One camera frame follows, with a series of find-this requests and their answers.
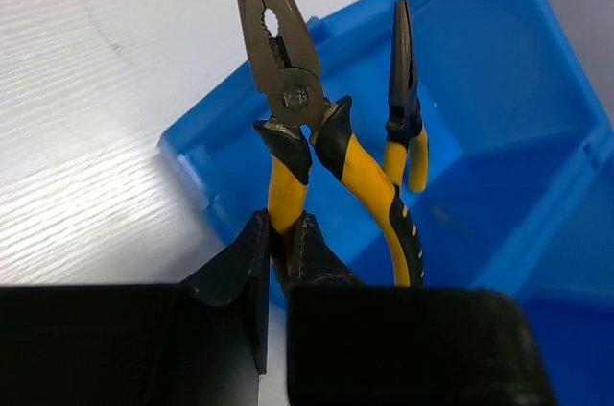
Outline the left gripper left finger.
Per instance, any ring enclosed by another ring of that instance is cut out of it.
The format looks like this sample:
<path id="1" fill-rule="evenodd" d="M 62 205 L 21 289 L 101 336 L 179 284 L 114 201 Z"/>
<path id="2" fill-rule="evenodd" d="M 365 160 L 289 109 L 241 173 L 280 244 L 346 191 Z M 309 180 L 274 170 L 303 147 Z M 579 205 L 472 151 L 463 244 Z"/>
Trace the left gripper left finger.
<path id="1" fill-rule="evenodd" d="M 232 243 L 184 279 L 192 294 L 214 308 L 238 309 L 255 367 L 267 372 L 270 290 L 270 216 L 252 213 Z"/>

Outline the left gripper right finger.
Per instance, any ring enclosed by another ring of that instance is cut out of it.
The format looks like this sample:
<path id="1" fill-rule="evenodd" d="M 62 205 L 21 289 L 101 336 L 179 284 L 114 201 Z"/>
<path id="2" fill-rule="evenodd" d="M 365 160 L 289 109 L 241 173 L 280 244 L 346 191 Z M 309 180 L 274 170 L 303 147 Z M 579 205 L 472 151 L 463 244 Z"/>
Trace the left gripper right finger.
<path id="1" fill-rule="evenodd" d="M 277 234 L 277 283 L 285 300 L 297 285 L 364 284 L 328 247 L 317 217 L 306 211 Z"/>

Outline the yellow needle-nose pliers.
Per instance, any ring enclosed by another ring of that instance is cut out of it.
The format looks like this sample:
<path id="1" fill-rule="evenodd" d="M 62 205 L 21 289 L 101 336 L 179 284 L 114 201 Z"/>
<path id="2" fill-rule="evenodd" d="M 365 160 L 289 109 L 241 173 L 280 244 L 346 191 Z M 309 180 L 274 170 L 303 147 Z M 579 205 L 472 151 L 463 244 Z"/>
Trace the yellow needle-nose pliers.
<path id="1" fill-rule="evenodd" d="M 248 64 L 264 94 L 269 119 L 254 130 L 272 157 L 268 213 L 285 234 L 304 211 L 309 177 L 318 160 L 368 210 L 388 244 L 394 282 L 423 283 L 417 227 L 395 186 L 351 127 L 352 100 L 329 100 L 320 81 L 315 43 L 295 0 L 237 0 Z"/>
<path id="2" fill-rule="evenodd" d="M 383 169 L 395 186 L 414 193 L 428 182 L 430 150 L 421 115 L 413 29 L 408 0 L 394 5 L 390 46 L 389 117 Z"/>

